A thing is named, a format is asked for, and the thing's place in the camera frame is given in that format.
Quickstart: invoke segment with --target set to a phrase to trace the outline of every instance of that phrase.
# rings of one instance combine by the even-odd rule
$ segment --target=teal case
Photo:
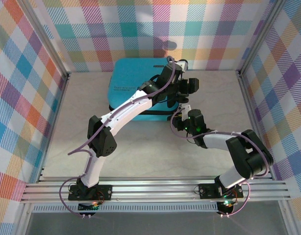
[[[123,58],[116,62],[108,88],[109,109],[112,111],[128,100],[144,82],[161,74],[166,58]],[[178,108],[178,103],[168,108],[158,103],[133,120],[167,121]]]

